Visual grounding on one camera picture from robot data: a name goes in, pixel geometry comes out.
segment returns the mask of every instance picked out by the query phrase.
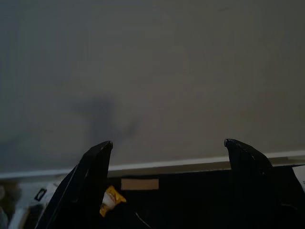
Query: snack wrapper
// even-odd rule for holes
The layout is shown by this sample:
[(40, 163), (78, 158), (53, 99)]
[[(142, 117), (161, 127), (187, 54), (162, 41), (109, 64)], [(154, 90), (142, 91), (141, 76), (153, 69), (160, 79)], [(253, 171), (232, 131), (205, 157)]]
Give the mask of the snack wrapper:
[(120, 195), (117, 190), (114, 189), (113, 186), (110, 186), (105, 191), (100, 209), (100, 214), (105, 217), (107, 211), (114, 209), (114, 207), (121, 202), (126, 203), (126, 199), (122, 195)]

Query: yellow wrapper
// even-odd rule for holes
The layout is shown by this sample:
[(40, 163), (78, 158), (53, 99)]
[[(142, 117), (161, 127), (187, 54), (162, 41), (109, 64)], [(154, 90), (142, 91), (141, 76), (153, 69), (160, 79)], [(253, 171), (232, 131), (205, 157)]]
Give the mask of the yellow wrapper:
[(105, 191), (100, 214), (105, 217), (107, 211), (114, 209), (114, 207), (121, 202), (126, 203), (126, 199), (120, 195), (113, 186), (110, 186)]

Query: gray wall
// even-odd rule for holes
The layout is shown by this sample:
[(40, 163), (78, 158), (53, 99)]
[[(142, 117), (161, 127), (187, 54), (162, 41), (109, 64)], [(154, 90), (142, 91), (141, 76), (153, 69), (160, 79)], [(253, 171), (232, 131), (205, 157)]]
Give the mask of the gray wall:
[(0, 5), (0, 172), (305, 149), (304, 1)]

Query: white wall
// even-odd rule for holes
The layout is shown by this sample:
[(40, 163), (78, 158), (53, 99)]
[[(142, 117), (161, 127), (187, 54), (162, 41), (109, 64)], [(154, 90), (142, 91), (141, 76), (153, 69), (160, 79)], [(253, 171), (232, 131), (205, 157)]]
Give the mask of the white wall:
[(305, 149), (304, 1), (0, 5), (0, 172)]

